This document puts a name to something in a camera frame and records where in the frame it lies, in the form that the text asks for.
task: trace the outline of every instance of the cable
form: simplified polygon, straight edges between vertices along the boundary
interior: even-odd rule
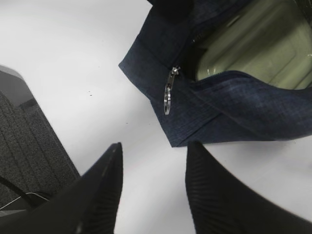
[[[23,198],[24,201],[27,202],[27,204],[31,208],[36,208],[37,207],[35,205],[35,203],[33,202],[33,200],[26,193],[24,193],[22,189],[20,189],[19,187],[17,187],[13,183],[11,183],[9,180],[7,180],[7,179],[3,178],[2,176],[0,176],[0,183],[3,184],[4,186],[8,187],[10,190],[15,192],[21,198]]]

